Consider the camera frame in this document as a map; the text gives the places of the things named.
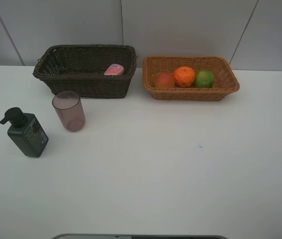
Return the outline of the pink lotion bottle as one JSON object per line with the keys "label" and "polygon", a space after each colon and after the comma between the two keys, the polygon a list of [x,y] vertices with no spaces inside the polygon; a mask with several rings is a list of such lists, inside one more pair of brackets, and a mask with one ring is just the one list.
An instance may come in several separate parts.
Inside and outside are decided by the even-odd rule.
{"label": "pink lotion bottle", "polygon": [[106,71],[104,72],[104,75],[106,76],[121,76],[125,72],[125,69],[120,64],[112,64],[110,65]]}

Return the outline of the green lime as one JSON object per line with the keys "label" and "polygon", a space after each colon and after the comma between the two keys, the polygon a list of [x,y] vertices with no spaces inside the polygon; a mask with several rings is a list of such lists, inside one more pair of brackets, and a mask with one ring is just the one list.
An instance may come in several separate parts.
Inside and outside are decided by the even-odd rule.
{"label": "green lime", "polygon": [[200,70],[195,78],[195,88],[212,88],[215,76],[211,70]]}

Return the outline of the light brown wicker basket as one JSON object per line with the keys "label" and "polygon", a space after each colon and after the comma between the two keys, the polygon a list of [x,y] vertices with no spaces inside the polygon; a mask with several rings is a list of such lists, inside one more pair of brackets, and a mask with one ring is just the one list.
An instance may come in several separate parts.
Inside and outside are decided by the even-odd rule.
{"label": "light brown wicker basket", "polygon": [[[155,78],[160,73],[173,73],[178,67],[211,70],[215,76],[212,88],[157,88]],[[148,56],[143,60],[142,82],[144,88],[157,100],[220,101],[237,92],[240,84],[228,62],[218,56]]]}

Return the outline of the red orange round fruit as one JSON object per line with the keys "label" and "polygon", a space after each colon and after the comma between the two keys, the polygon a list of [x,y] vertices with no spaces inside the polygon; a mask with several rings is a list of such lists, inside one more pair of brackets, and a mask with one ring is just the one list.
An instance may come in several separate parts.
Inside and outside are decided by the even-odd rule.
{"label": "red orange round fruit", "polygon": [[174,88],[175,79],[170,73],[160,73],[156,76],[154,84],[157,88]]}

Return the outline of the translucent purple plastic cup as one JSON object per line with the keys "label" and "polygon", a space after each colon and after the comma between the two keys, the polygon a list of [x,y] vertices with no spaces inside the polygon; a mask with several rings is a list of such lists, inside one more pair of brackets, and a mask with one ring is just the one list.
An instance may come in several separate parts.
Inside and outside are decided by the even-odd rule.
{"label": "translucent purple plastic cup", "polygon": [[52,105],[63,125],[70,131],[80,131],[86,122],[80,96],[73,91],[61,92],[54,96]]}

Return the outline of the orange mandarin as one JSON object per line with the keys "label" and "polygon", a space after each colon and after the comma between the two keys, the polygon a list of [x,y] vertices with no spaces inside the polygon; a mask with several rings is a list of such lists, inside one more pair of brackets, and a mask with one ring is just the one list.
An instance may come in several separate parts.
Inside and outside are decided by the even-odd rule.
{"label": "orange mandarin", "polygon": [[182,88],[189,88],[195,80],[195,71],[191,67],[182,66],[173,73],[175,84]]}

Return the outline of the dark green pump bottle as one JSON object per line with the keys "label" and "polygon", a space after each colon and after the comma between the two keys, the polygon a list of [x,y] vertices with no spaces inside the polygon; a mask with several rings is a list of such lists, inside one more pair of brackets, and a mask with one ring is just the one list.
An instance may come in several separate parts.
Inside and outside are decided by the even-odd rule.
{"label": "dark green pump bottle", "polygon": [[11,124],[7,135],[20,151],[27,157],[39,158],[49,138],[37,117],[31,113],[24,113],[18,107],[13,107],[4,113],[0,124],[7,122]]}

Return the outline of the dark brown wicker basket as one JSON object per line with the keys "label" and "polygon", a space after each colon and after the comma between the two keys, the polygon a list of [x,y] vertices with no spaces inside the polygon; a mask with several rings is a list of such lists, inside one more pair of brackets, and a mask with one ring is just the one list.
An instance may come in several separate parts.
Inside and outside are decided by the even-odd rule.
{"label": "dark brown wicker basket", "polygon": [[[112,64],[122,65],[124,74],[104,75]],[[74,91],[82,98],[122,99],[127,95],[136,67],[137,54],[132,46],[55,45],[38,60],[33,76],[54,95]]]}

